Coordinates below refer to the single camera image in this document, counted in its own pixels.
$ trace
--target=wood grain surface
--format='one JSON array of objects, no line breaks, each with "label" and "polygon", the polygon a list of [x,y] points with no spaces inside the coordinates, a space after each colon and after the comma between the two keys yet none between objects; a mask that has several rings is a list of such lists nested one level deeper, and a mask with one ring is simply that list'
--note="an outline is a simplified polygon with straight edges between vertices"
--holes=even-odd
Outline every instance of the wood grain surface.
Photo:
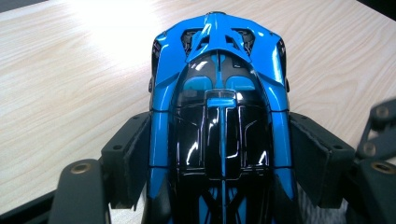
[{"label": "wood grain surface", "polygon": [[[355,147],[370,107],[396,97],[396,22],[352,0],[48,1],[0,13],[0,214],[56,188],[149,108],[153,38],[220,10],[281,35],[290,110]],[[138,223],[143,206],[112,211]]]}]

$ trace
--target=wooden table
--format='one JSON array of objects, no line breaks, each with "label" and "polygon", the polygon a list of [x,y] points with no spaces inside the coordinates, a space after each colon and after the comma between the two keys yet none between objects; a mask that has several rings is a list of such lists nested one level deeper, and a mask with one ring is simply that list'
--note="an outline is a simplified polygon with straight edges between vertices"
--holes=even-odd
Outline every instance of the wooden table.
[{"label": "wooden table", "polygon": [[[48,1],[0,14],[0,214],[56,188],[149,108],[156,34],[208,11],[256,21],[288,52],[290,109],[355,147],[396,96],[396,22],[359,2]],[[112,213],[115,223],[137,213]]]}]

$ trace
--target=blue car body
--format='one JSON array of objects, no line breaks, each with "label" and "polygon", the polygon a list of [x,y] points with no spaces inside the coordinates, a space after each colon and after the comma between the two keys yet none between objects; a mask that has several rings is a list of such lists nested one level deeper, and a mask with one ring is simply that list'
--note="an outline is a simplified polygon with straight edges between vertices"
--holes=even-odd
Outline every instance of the blue car body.
[{"label": "blue car body", "polygon": [[154,40],[149,91],[146,222],[281,222],[273,195],[294,203],[296,184],[279,35],[222,12],[182,21]]}]

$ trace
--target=table surface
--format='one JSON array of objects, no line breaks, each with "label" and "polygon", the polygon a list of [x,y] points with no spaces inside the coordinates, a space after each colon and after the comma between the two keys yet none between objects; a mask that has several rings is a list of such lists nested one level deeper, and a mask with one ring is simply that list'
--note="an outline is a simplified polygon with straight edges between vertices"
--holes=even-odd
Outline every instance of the table surface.
[{"label": "table surface", "polygon": [[[281,35],[290,110],[355,147],[396,96],[396,22],[352,0],[48,1],[0,13],[0,214],[56,188],[149,108],[153,38],[220,10]],[[115,223],[138,222],[114,212]]]}]

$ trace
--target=blue toy car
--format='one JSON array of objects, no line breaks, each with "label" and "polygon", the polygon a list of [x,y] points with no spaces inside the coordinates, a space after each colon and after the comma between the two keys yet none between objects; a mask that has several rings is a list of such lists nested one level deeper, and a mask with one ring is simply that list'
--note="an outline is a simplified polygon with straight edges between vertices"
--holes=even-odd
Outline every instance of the blue toy car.
[{"label": "blue toy car", "polygon": [[144,222],[295,222],[288,88],[282,38],[253,21],[210,12],[158,35]]}]

